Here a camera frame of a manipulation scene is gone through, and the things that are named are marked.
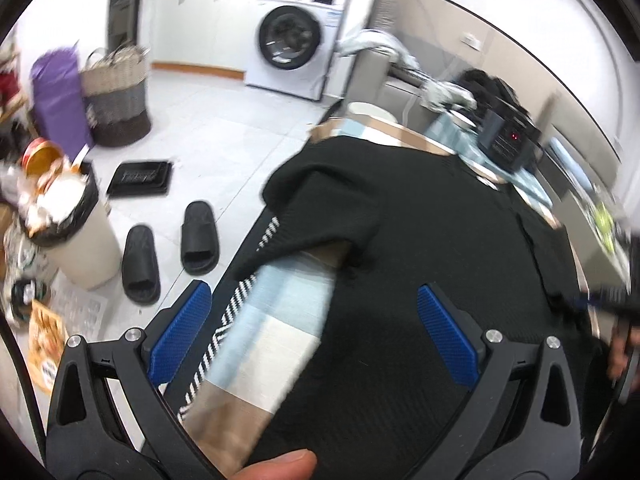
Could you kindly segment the person's left hand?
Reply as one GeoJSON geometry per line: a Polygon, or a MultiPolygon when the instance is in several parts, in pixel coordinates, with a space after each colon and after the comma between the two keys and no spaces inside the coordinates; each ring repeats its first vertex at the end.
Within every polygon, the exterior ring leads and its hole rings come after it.
{"type": "Polygon", "coordinates": [[[317,467],[317,456],[298,450],[250,465],[234,474],[232,480],[308,480],[317,467]]]}

